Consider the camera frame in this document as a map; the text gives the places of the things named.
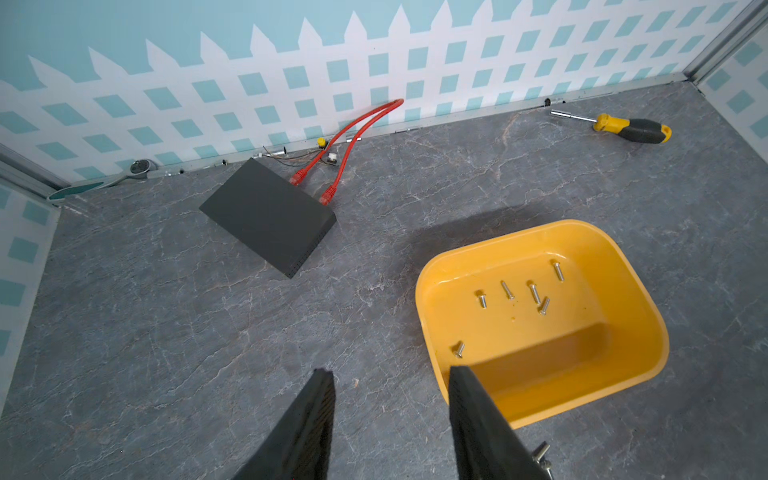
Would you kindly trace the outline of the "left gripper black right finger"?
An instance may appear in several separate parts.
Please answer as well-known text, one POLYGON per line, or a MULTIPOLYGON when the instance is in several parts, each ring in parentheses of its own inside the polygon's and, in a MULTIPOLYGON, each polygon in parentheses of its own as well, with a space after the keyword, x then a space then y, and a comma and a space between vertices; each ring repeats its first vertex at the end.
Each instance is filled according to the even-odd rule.
POLYGON ((474 372, 449 374, 449 419, 460 479, 546 479, 474 372))

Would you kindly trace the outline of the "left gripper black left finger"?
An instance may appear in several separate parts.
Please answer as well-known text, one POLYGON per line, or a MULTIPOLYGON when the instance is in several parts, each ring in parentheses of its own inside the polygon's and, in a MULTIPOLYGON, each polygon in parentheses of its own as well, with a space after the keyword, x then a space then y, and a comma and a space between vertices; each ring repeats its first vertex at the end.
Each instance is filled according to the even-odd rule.
POLYGON ((326 479, 335 414, 331 371, 318 368, 237 479, 326 479))

